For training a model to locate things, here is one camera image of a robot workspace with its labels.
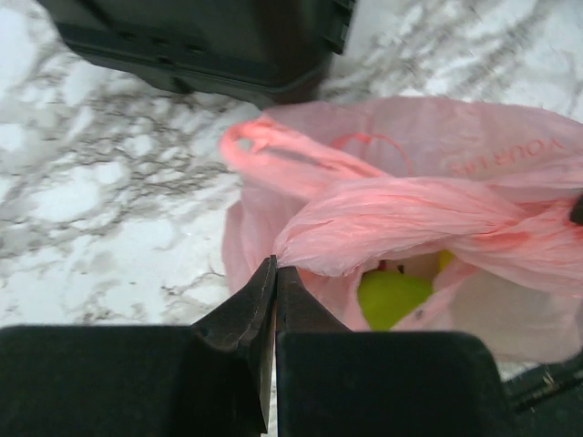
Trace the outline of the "pink plastic bag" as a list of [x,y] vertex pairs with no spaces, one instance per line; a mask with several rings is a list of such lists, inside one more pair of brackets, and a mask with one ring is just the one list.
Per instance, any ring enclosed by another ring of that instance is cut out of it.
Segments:
[[[391,330],[462,330],[501,360],[582,347],[582,126],[540,108],[442,97],[272,108],[220,141],[240,174],[222,260],[231,291],[275,256],[353,330],[363,274],[432,295]],[[455,259],[439,272],[438,253]]]

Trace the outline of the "green fake apple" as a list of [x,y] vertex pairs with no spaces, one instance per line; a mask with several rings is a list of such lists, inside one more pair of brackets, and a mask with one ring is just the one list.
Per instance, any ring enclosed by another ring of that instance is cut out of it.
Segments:
[[433,293],[432,282],[399,271],[372,270],[363,274],[357,300],[372,330],[390,330]]

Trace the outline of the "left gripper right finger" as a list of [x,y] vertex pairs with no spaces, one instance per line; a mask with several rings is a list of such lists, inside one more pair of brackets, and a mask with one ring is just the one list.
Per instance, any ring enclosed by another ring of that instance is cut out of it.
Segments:
[[281,436],[516,436],[493,357],[463,332],[348,330],[277,276]]

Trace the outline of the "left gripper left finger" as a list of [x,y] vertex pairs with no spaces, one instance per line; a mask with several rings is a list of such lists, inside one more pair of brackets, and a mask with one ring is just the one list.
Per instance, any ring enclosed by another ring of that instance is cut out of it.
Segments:
[[1,331],[4,436],[258,436],[268,430],[276,260],[191,325]]

